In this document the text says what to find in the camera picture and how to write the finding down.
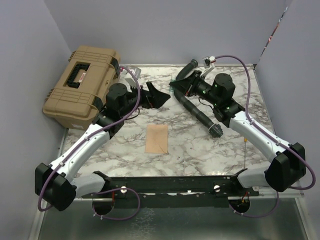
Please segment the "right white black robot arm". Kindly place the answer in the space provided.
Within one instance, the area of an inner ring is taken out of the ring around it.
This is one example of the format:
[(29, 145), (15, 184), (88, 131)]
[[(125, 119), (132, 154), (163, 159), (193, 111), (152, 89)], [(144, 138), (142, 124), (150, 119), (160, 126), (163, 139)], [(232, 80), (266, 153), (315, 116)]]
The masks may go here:
[(198, 96), (212, 104), (215, 118), (249, 140), (269, 161), (268, 168), (238, 173), (237, 179), (229, 184), (234, 195), (240, 196), (251, 187), (271, 187), (284, 192), (305, 176), (305, 148), (298, 142), (291, 144), (277, 137), (252, 117), (247, 117), (245, 108), (233, 99), (236, 86), (230, 75), (219, 73), (213, 84), (208, 84), (201, 72), (195, 70), (169, 85), (186, 97)]

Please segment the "tan paper envelope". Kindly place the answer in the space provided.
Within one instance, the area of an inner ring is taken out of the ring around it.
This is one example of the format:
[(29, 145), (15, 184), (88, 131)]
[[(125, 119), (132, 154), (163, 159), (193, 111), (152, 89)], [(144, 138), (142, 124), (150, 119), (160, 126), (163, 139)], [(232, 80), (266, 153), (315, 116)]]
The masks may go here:
[(168, 125), (148, 124), (146, 126), (145, 152), (150, 154), (168, 153)]

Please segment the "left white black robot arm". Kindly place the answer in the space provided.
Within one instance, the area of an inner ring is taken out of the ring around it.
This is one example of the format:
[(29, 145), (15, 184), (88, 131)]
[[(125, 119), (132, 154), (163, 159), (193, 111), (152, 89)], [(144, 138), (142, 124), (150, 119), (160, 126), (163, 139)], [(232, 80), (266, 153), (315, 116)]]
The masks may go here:
[(94, 118), (85, 133), (59, 158), (35, 169), (35, 193), (59, 211), (65, 210), (76, 198), (97, 194), (103, 198), (111, 190), (110, 179), (100, 171), (85, 177), (76, 177), (79, 169), (122, 128), (124, 121), (139, 107), (159, 109), (170, 95), (157, 90), (147, 82), (147, 90), (128, 89), (123, 83), (113, 84), (106, 95), (106, 104)]

